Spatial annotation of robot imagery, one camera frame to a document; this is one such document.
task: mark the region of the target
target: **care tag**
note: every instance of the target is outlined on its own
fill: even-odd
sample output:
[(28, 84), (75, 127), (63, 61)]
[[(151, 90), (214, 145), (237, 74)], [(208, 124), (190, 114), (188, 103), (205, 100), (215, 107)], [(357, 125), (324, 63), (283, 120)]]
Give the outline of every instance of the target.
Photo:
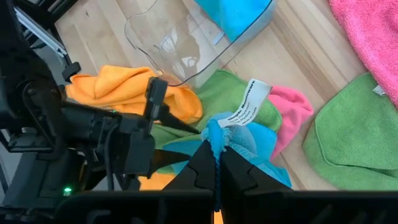
[(243, 95), (243, 101), (238, 110), (231, 116), (218, 120), (221, 128), (231, 125), (244, 126), (254, 120), (262, 102), (268, 97), (272, 86), (259, 80), (251, 79)]
[(381, 88), (380, 85), (376, 86), (373, 89), (373, 92), (377, 93), (379, 96), (384, 96), (386, 94), (386, 92), (383, 90), (383, 88)]

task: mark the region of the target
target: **light blue towel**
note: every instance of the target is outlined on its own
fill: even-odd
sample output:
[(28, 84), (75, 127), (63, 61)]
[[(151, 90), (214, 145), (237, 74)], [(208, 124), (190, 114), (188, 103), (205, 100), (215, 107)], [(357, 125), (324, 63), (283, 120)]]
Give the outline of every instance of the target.
[(236, 40), (273, 0), (195, 0), (227, 35)]
[[(218, 157), (224, 146), (230, 146), (251, 164), (257, 166), (275, 180), (291, 187), (292, 184), (287, 171), (274, 166), (270, 162), (277, 140), (276, 133), (255, 122), (251, 122), (246, 126), (230, 126), (221, 129), (216, 121), (227, 118), (231, 114), (231, 112), (225, 112), (214, 115), (209, 120), (207, 128), (201, 134), (202, 140), (209, 140), (212, 150)], [(201, 141), (174, 142), (165, 145), (163, 149), (193, 155), (200, 144)], [(180, 173), (186, 164), (187, 162), (173, 164), (174, 172), (176, 174)]]

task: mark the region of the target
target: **green towel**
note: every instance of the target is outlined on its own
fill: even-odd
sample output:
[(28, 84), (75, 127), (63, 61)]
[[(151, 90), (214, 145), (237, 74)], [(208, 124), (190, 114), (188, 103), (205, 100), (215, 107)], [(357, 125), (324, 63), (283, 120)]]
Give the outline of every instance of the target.
[(310, 165), (347, 190), (398, 189), (398, 113), (367, 73), (318, 113), (303, 144)]
[[(198, 122), (192, 124), (192, 126), (202, 131), (206, 127), (207, 121), (214, 114), (225, 111), (235, 112), (243, 100), (243, 94), (247, 85), (247, 82), (241, 80), (235, 74), (224, 70), (217, 70), (196, 91), (202, 103), (203, 117)], [(282, 115), (269, 100), (266, 100), (262, 104), (254, 121), (277, 132), (282, 124)], [(155, 137), (157, 149), (161, 149), (163, 145), (175, 141), (200, 139), (200, 134), (192, 134), (159, 124), (154, 125), (151, 134)], [(160, 171), (170, 172), (170, 169), (162, 169)]]

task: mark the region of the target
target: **clear plastic bin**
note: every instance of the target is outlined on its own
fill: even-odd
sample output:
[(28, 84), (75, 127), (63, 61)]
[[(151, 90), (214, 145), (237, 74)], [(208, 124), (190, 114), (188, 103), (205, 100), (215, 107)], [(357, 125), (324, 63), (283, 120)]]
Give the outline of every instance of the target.
[(126, 37), (169, 85), (197, 88), (223, 68), (272, 19), (276, 0), (235, 41), (194, 0), (141, 0), (126, 22)]

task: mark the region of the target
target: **hardwood floor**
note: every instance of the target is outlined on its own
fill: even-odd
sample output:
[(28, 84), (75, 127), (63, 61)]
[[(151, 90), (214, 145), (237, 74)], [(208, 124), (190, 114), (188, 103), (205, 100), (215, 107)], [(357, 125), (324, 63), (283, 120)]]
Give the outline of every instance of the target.
[[(147, 0), (79, 0), (57, 29), (82, 72), (102, 65), (142, 66), (142, 54), (124, 36), (126, 18)], [(271, 24), (230, 63), (243, 79), (257, 78), (303, 92), (318, 111), (356, 76), (366, 71), (331, 13), (328, 0), (279, 0)], [(307, 164), (301, 149), (313, 117), (275, 163), (284, 166), (294, 189), (335, 189)]]

